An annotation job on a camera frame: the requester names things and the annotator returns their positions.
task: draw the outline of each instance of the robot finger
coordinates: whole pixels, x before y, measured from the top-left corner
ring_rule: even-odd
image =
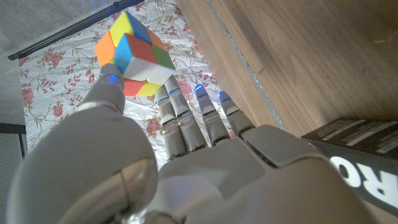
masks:
[[[165,137],[166,152],[169,161],[188,154],[181,130],[177,126],[177,119],[166,87],[162,86],[155,93],[155,100],[158,102],[160,117],[162,118],[161,132]]]
[[[206,140],[174,76],[171,76],[164,85],[188,151],[193,152],[207,147]]]
[[[243,132],[248,129],[255,128],[249,118],[236,106],[234,101],[232,101],[231,97],[229,97],[226,92],[219,92],[218,100],[221,103],[221,107],[223,108],[235,135],[241,137]]]
[[[221,140],[229,139],[229,134],[224,127],[216,108],[210,100],[205,87],[199,84],[195,87],[195,95],[197,96],[200,111],[205,121],[206,130],[210,137],[212,146],[215,146]]]

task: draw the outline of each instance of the blue cube face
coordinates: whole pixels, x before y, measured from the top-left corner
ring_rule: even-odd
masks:
[[[126,14],[127,14],[127,17],[129,18],[131,27],[134,31],[134,36],[151,44],[152,40],[150,38],[147,28],[142,23],[140,23],[134,16],[132,16],[130,13],[126,12]]]
[[[116,62],[116,66],[120,69],[122,73],[124,73],[124,71],[126,70],[132,57],[133,55],[129,46],[129,42],[127,41],[127,37],[124,34],[114,52],[114,61]]]

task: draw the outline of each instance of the black box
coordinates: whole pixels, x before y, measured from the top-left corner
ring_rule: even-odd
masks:
[[[398,217],[398,121],[336,119],[302,137],[365,200]]]

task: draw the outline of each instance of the yellow cube face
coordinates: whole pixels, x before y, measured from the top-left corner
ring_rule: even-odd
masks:
[[[136,96],[152,96],[162,86],[148,81],[143,81],[144,86],[137,93]]]
[[[115,46],[118,46],[124,33],[134,35],[130,20],[125,11],[115,21],[109,29],[109,32],[111,33],[112,41]]]

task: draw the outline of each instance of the gray wall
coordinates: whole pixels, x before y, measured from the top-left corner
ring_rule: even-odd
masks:
[[[2,0],[0,123],[25,124],[18,61],[7,56],[112,5],[113,0]]]

